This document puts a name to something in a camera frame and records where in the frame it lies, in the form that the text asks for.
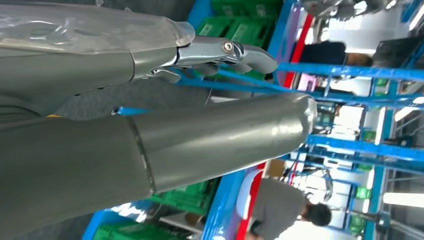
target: screw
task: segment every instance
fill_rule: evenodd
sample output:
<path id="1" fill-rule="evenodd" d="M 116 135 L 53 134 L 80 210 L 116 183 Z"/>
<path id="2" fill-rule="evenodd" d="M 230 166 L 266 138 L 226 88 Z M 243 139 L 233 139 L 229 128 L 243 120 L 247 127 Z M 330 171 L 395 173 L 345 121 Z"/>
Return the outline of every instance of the screw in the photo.
<path id="1" fill-rule="evenodd" d="M 233 52 L 233 43 L 231 41 L 225 40 L 222 42 L 222 49 L 224 53 L 230 54 Z"/>

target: gray cylindrical arm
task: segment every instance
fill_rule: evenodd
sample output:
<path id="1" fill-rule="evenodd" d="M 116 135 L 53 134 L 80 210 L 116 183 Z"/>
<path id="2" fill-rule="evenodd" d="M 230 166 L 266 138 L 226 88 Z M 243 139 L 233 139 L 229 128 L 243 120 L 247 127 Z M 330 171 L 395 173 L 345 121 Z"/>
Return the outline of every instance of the gray cylindrical arm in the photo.
<path id="1" fill-rule="evenodd" d="M 0 239 L 287 154 L 316 114 L 298 93 L 90 121 L 0 111 Z"/>
<path id="2" fill-rule="evenodd" d="M 70 96 L 127 83 L 170 61 L 176 47 L 70 54 L 0 48 L 0 107 L 54 113 Z"/>

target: gray floor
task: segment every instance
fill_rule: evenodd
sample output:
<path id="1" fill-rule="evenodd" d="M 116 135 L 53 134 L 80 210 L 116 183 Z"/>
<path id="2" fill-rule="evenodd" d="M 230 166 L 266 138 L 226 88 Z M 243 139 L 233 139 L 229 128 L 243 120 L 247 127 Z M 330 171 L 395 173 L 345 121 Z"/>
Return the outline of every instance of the gray floor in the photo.
<path id="1" fill-rule="evenodd" d="M 90 4 L 95 0 L 46 0 L 45 2 Z M 129 7 L 133 12 L 184 21 L 194 0 L 104 0 L 104 2 L 105 5 L 114 8 Z M 119 106 L 152 110 L 202 106 L 208 96 L 209 90 L 204 88 L 174 86 L 155 79 L 139 80 L 71 97 L 57 113 L 75 120 L 88 120 L 106 116 Z M 90 219 L 91 214 L 68 219 L 17 237 L 15 240 L 79 240 Z"/>

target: red stripe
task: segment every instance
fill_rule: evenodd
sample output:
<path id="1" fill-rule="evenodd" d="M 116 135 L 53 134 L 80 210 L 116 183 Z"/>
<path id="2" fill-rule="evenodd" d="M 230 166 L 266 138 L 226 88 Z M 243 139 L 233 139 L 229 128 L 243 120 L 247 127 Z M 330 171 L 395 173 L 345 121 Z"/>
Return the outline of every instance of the red stripe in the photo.
<path id="1" fill-rule="evenodd" d="M 257 169 L 264 169 L 265 162 L 256 166 Z M 255 206 L 256 197 L 258 195 L 259 186 L 261 185 L 262 174 L 258 174 L 254 177 L 252 185 L 250 187 L 250 204 L 249 211 L 247 212 L 247 219 L 242 219 L 240 222 L 240 226 L 238 227 L 237 235 L 235 237 L 236 240 L 245 240 L 246 232 L 249 226 L 249 220 L 251 219 L 253 208 Z"/>
<path id="2" fill-rule="evenodd" d="M 293 186 L 293 181 L 295 180 L 296 170 L 298 170 L 298 162 L 294 163 L 293 173 L 290 175 L 290 179 L 289 179 L 290 186 Z"/>
<path id="3" fill-rule="evenodd" d="M 300 33 L 299 41 L 297 41 L 296 47 L 294 48 L 293 56 L 291 57 L 291 60 L 290 60 L 291 63 L 298 63 L 301 59 L 302 52 L 303 52 L 304 47 L 305 47 L 305 39 L 306 39 L 306 36 L 308 35 L 309 28 L 312 25 L 312 20 L 314 20 L 314 17 L 311 14 L 308 14 L 306 16 L 305 22 L 303 24 L 303 28 L 302 28 L 302 32 Z M 294 77 L 295 77 L 294 72 L 291 72 L 291 71 L 287 72 L 287 74 L 285 75 L 285 81 L 284 81 L 283 86 L 285 88 L 291 89 Z"/>

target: ceiling light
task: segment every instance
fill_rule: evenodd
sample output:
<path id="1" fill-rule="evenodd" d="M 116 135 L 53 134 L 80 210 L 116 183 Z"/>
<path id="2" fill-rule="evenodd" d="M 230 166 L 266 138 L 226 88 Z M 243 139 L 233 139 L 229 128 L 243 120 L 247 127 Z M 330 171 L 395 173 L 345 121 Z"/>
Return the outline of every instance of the ceiling light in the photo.
<path id="1" fill-rule="evenodd" d="M 392 0 L 391 2 L 389 2 L 389 4 L 387 4 L 385 9 L 391 9 L 394 5 L 396 5 L 396 3 L 397 3 L 396 0 Z"/>
<path id="2" fill-rule="evenodd" d="M 412 101 L 412 103 L 414 103 L 414 104 L 424 104 L 424 97 L 422 97 L 422 96 L 417 97 Z M 414 110 L 419 110 L 419 108 L 413 107 L 413 106 L 406 106 L 406 107 L 402 108 L 401 110 L 396 112 L 396 114 L 394 115 L 394 121 L 399 122 L 400 120 L 402 120 L 404 117 L 406 117 L 408 114 L 410 114 Z"/>
<path id="3" fill-rule="evenodd" d="M 375 141 L 374 141 L 374 143 L 376 145 L 379 145 L 380 144 L 380 141 L 382 140 L 382 134 L 383 134 L 383 126 L 384 126 L 385 116 L 386 116 L 386 107 L 382 107 L 380 109 L 380 113 L 378 115 L 377 130 L 375 132 Z"/>
<path id="4" fill-rule="evenodd" d="M 386 192 L 383 195 L 383 202 L 385 204 L 424 208 L 424 194 Z"/>
<path id="5" fill-rule="evenodd" d="M 367 2 L 362 0 L 356 3 L 353 8 L 355 9 L 355 15 L 359 15 L 367 10 Z"/>
<path id="6" fill-rule="evenodd" d="M 363 205 L 362 205 L 362 212 L 364 214 L 368 213 L 368 210 L 370 209 L 370 200 L 369 199 L 365 199 L 363 201 Z"/>
<path id="7" fill-rule="evenodd" d="M 411 23 L 409 24 L 410 31 L 417 26 L 418 22 L 421 20 L 421 17 L 423 15 L 424 15 L 424 4 L 421 6 L 418 13 L 415 15 L 415 17 L 412 19 Z"/>
<path id="8" fill-rule="evenodd" d="M 374 183 L 374 169 L 371 169 L 368 173 L 368 180 L 366 181 L 366 188 L 373 189 Z"/>
<path id="9" fill-rule="evenodd" d="M 375 49 L 370 48 L 353 48 L 353 47 L 347 47 L 345 50 L 346 53 L 353 53 L 353 54 L 369 54 L 373 55 L 376 53 Z"/>

